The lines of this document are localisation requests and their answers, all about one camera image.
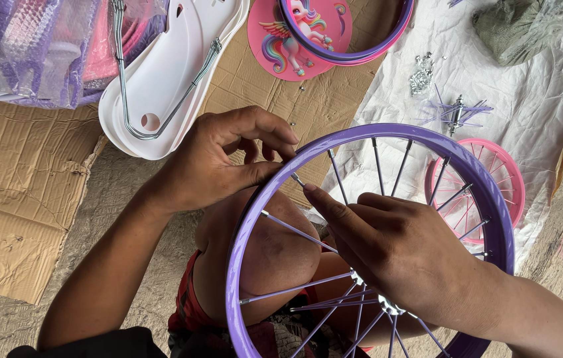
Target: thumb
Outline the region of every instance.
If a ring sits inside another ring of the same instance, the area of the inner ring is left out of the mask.
[[[338,239],[345,241],[357,256],[367,254],[367,242],[375,240],[378,233],[372,226],[316,185],[306,184],[304,195],[335,230]]]
[[[278,162],[256,162],[242,166],[229,166],[230,186],[234,192],[259,185],[278,172],[283,164]]]

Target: hole in fender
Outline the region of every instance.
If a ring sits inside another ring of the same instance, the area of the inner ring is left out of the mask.
[[[140,123],[147,131],[157,131],[160,128],[160,119],[153,113],[143,115]]]

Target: hand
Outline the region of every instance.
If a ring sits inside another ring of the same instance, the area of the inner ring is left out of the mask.
[[[488,270],[434,208],[371,193],[346,207],[311,184],[304,193],[368,286],[425,321],[467,328],[460,319],[465,300]]]
[[[263,142],[266,162],[255,162]],[[288,123],[251,106],[226,113],[200,116],[164,167],[145,185],[152,204],[169,213],[205,208],[236,192],[260,184],[283,165],[273,162],[275,152],[292,159],[299,143]],[[234,166],[229,155],[246,152],[244,165]]]

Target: unicorn wing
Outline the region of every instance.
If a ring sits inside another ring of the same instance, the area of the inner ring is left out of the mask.
[[[288,30],[288,26],[284,21],[260,22],[259,24],[273,36],[281,38],[290,37],[290,30]]]

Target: purple rim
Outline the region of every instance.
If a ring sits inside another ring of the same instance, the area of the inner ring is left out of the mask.
[[[412,15],[414,9],[414,0],[402,0],[403,4],[401,7],[401,14],[398,18],[396,28],[388,35],[388,37],[383,40],[379,45],[376,45],[368,50],[354,53],[343,53],[343,52],[332,52],[327,51],[324,48],[317,46],[308,37],[306,37],[290,12],[288,7],[289,0],[278,0],[279,6],[281,7],[281,13],[284,16],[286,24],[288,24],[288,29],[292,36],[303,46],[306,47],[310,52],[314,53],[318,57],[321,57],[325,61],[332,62],[340,65],[350,65],[350,64],[361,64],[370,59],[380,55],[388,50],[388,48],[394,44],[394,42],[401,36],[405,30],[405,26],[409,22],[409,18]]]
[[[457,173],[466,182],[474,183],[471,192],[474,200],[477,202],[477,208],[480,211],[481,217],[489,216],[493,223],[500,223],[499,225],[490,224],[483,227],[485,238],[491,238],[491,240],[485,240],[484,249],[485,251],[492,252],[492,255],[485,257],[485,260],[498,266],[508,274],[513,274],[514,239],[507,205],[495,180],[482,163],[467,149],[442,134],[407,124],[367,124],[334,132],[299,149],[296,157],[286,163],[268,183],[260,186],[253,193],[241,214],[231,242],[225,296],[230,337],[238,357],[261,358],[246,331],[239,306],[238,290],[239,272],[246,243],[261,211],[281,184],[310,159],[325,153],[328,149],[372,137],[414,140],[419,145],[427,147],[441,157],[451,157],[452,166]],[[483,355],[489,343],[490,341],[486,339],[472,337],[459,332],[454,336],[450,344],[447,345],[446,350],[454,358],[478,358]]]

